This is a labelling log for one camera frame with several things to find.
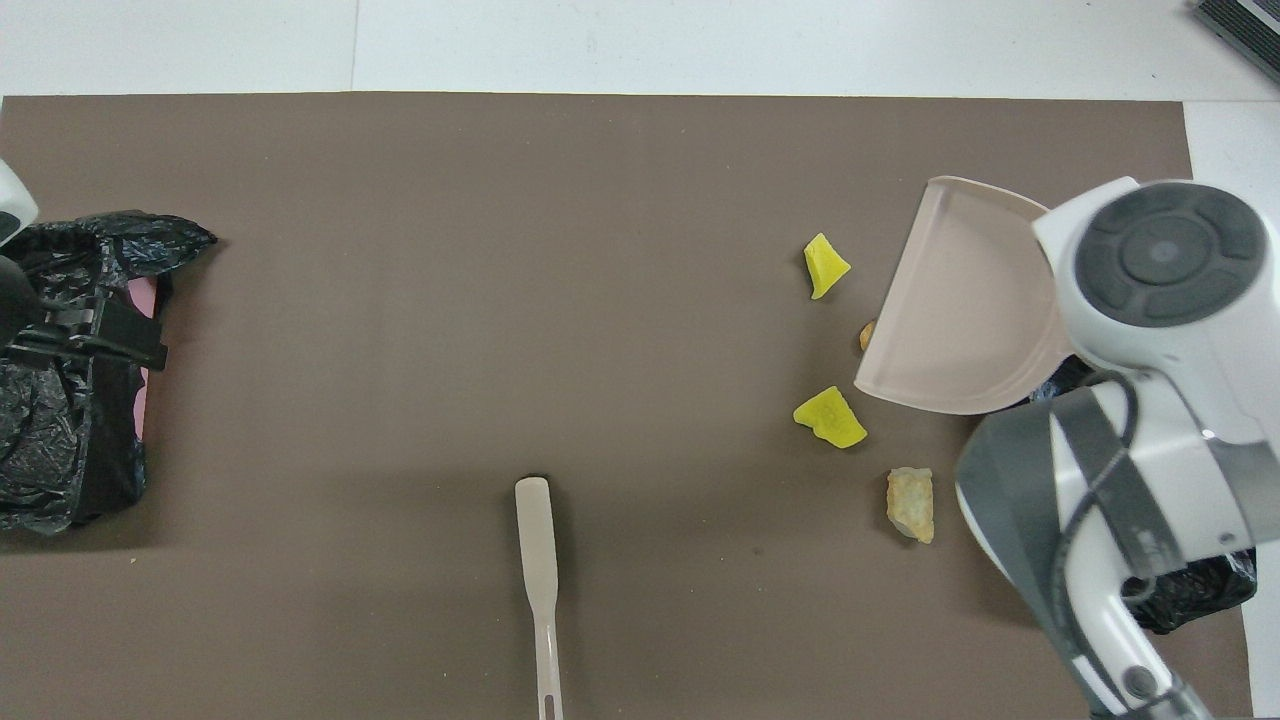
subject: brown mat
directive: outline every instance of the brown mat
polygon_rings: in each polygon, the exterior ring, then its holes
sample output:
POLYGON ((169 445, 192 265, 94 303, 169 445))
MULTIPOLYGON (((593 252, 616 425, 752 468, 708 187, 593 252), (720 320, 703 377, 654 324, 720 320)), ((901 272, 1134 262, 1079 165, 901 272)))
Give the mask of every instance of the brown mat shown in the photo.
MULTIPOLYGON (((178 278, 143 502, 3 539, 6 717, 532 717, 531 471, 570 719, 1084 714, 957 511, 972 423, 858 393, 854 337, 929 177, 1187 177, 1179 105, 10 97, 0 154, 45 219, 225 240, 178 278), (819 231, 854 269, 813 302, 819 231), (791 421, 829 384, 847 451, 791 421), (883 518, 899 465, 932 547, 883 518)), ((1236 612, 1160 646, 1249 714, 1236 612)))

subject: dustpan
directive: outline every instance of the dustpan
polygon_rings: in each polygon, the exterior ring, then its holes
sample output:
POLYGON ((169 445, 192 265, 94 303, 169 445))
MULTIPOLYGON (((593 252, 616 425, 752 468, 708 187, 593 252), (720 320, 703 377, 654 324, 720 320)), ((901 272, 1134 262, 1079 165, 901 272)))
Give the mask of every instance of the dustpan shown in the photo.
POLYGON ((1047 209, 957 177, 929 181, 854 382, 934 413, 1007 407, 1071 355, 1032 231, 1047 209))

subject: yellow sponge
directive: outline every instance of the yellow sponge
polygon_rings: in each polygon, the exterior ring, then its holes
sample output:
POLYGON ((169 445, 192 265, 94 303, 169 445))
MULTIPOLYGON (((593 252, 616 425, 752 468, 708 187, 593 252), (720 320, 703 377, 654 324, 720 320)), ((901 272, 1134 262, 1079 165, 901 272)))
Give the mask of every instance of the yellow sponge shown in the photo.
POLYGON ((818 300, 831 286, 849 272, 849 263, 836 252, 827 236, 818 233, 804 246, 804 261, 813 279, 813 300, 818 300))
POLYGON ((796 423, 813 428, 813 434, 836 447, 849 447, 867 437, 867 428, 854 416, 849 402, 836 386, 806 400, 791 416, 796 423))

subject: robotic arm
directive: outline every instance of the robotic arm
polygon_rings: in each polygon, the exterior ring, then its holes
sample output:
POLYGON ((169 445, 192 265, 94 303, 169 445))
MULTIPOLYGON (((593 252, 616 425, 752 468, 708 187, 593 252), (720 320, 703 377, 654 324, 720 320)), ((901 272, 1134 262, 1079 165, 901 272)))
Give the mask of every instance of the robotic arm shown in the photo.
POLYGON ((1073 345, 1110 379, 988 416, 961 510, 1094 717, 1210 717, 1121 585, 1280 538, 1275 231, 1222 190, 1130 178, 1034 228, 1073 345))
MULTIPOLYGON (((0 160, 0 247, 36 219, 36 201, 18 176, 0 160)), ((18 264, 0 256, 0 341, 9 343, 18 332, 40 319, 40 300, 18 264)))

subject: black plastic bag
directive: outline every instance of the black plastic bag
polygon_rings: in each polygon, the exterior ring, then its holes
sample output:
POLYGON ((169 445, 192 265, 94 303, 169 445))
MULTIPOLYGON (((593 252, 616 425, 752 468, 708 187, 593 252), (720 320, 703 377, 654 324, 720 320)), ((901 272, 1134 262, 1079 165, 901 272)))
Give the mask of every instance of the black plastic bag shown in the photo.
MULTIPOLYGON (((159 314, 168 274, 214 242, 191 220, 132 210, 31 225, 0 254, 42 300, 132 306, 127 283, 154 277, 159 314)), ((0 529, 52 534, 137 502, 146 489, 133 419, 141 388, 141 368, 122 360, 0 356, 0 529)))
MULTIPOLYGON (((1036 402, 1070 392, 1085 384, 1094 370, 1071 355, 1053 375, 1028 397, 1036 402)), ((1149 582, 1130 578, 1124 587, 1125 605, 1138 625, 1169 634, 1181 625, 1228 610, 1258 592, 1258 571, 1253 548, 1189 562, 1185 569, 1160 575, 1149 582)))

